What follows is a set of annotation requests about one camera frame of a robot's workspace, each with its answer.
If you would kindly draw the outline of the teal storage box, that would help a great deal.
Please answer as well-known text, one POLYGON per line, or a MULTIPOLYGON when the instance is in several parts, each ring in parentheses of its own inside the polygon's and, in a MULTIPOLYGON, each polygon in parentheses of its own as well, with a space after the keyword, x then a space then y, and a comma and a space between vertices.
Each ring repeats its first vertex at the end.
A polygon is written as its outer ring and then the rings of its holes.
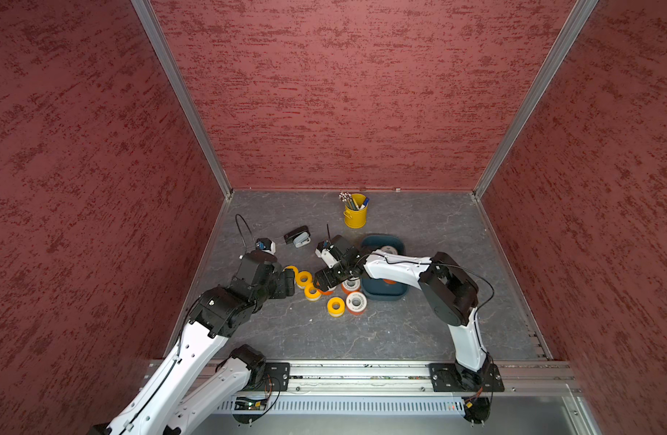
MULTIPOLYGON (((383 234, 367 235, 361 243, 362 248, 369 248, 370 250, 377 250, 383 246, 393 246, 398 250, 398 255, 405 254, 405 246, 403 242, 397 237, 383 234)), ((394 302, 402 299, 408 292, 406 284, 398 283, 396 285, 388 285, 382 279, 372 279, 364 275, 361 281, 362 293, 366 295, 369 300, 394 302)))

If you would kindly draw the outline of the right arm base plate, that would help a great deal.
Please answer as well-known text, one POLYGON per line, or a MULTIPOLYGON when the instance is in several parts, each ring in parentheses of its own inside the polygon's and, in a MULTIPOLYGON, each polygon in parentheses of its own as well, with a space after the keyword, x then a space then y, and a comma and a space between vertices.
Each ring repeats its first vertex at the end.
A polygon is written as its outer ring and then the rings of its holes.
POLYGON ((505 386, 498 366, 487 360, 478 371, 458 362, 429 364, 429 378, 435 393, 503 393, 505 386))

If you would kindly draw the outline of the orange tape roll top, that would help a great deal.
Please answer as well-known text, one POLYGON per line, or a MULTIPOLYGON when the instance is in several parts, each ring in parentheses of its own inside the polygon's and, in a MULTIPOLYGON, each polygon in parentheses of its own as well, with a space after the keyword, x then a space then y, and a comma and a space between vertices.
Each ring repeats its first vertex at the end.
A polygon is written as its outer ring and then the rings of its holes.
POLYGON ((386 254, 391 254, 391 255, 398 255, 398 250, 394 246, 381 246, 380 251, 386 253, 386 254))

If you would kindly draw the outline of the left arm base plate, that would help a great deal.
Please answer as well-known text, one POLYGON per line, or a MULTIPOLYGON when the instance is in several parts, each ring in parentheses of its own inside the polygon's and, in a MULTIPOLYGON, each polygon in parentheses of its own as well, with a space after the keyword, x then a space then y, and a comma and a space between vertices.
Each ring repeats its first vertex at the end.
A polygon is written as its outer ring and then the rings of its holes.
POLYGON ((266 362, 257 372, 255 389, 265 393, 273 385, 275 391, 286 392, 290 375, 291 364, 289 362, 266 362))

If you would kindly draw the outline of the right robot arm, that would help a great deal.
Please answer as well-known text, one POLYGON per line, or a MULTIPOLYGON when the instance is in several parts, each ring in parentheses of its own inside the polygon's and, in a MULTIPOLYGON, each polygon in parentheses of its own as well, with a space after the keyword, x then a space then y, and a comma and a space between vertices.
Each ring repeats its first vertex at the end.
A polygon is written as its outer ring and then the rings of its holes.
POLYGON ((489 373, 489 352, 478 326, 478 284, 448 254, 406 257, 382 249, 358 249, 341 236, 322 241, 315 250, 326 267, 316 272, 318 288, 369 277, 389 280, 422 291, 431 311, 445 324, 455 348, 450 370, 465 391, 476 391, 489 373))

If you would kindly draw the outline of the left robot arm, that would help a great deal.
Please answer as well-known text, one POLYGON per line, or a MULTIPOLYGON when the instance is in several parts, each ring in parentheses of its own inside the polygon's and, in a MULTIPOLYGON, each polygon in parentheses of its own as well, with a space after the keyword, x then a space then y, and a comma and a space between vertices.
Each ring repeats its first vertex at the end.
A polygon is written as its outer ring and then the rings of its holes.
POLYGON ((244 389, 271 393, 275 378, 266 358, 249 345, 236 348, 210 379, 195 380, 235 331, 270 299, 295 294, 295 271, 262 251, 242 256, 228 286, 202 293, 189 310, 177 342, 129 405, 92 434, 191 434, 219 405, 244 389))

